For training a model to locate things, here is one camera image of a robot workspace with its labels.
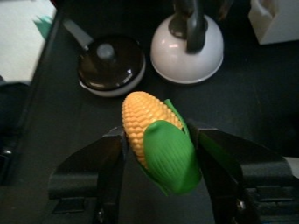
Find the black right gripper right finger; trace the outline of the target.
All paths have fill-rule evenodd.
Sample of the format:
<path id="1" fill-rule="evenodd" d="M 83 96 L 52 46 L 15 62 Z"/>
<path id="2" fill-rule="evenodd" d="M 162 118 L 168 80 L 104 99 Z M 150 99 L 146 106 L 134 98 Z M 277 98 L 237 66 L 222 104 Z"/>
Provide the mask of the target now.
<path id="1" fill-rule="evenodd" d="M 294 174 L 265 146 L 188 121 L 217 224 L 294 224 Z"/>

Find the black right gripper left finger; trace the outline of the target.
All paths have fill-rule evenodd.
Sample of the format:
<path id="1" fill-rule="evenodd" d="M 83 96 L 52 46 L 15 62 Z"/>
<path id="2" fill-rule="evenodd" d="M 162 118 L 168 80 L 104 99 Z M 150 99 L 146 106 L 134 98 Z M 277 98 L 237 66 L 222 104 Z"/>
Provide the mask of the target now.
<path id="1" fill-rule="evenodd" d="M 50 177 L 47 224 L 118 224 L 127 150 L 115 127 L 66 158 Z"/>

